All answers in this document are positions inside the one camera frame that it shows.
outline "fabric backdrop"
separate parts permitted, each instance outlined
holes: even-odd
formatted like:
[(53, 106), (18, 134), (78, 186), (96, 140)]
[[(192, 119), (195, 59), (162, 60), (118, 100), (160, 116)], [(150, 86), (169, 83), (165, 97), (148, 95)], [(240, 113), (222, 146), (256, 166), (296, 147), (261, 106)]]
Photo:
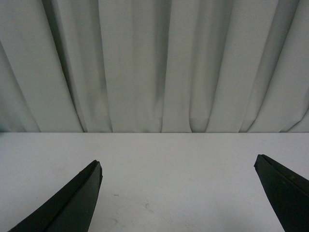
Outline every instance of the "fabric backdrop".
[(308, 0), (1, 0), (0, 131), (309, 132)]

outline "curtain fold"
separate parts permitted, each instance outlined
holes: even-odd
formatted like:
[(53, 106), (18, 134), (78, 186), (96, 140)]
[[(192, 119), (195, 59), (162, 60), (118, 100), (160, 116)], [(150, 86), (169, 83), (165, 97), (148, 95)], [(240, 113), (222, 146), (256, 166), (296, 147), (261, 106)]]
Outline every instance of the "curtain fold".
[(0, 1), (0, 131), (309, 132), (309, 1)]

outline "white tabletop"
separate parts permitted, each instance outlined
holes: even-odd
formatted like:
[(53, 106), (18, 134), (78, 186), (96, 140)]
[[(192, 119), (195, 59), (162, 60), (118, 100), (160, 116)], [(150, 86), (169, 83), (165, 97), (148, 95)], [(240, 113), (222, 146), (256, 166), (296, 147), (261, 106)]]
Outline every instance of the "white tabletop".
[(90, 232), (283, 232), (253, 167), (309, 178), (309, 134), (0, 133), (0, 231), (97, 159)]

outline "white curtain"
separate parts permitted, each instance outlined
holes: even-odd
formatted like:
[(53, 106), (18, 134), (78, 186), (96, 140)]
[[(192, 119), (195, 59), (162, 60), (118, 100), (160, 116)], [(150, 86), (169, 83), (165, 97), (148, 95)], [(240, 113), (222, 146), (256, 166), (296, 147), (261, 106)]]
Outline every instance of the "white curtain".
[(309, 132), (308, 0), (2, 0), (0, 131)]

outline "white table surface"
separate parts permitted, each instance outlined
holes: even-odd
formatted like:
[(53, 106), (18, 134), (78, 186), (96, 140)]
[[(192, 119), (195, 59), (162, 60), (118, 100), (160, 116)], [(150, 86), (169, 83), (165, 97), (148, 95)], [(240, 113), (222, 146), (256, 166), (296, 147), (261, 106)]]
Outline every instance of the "white table surface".
[(90, 232), (283, 232), (253, 167), (266, 154), (309, 179), (309, 134), (0, 133), (0, 231), (92, 160)]

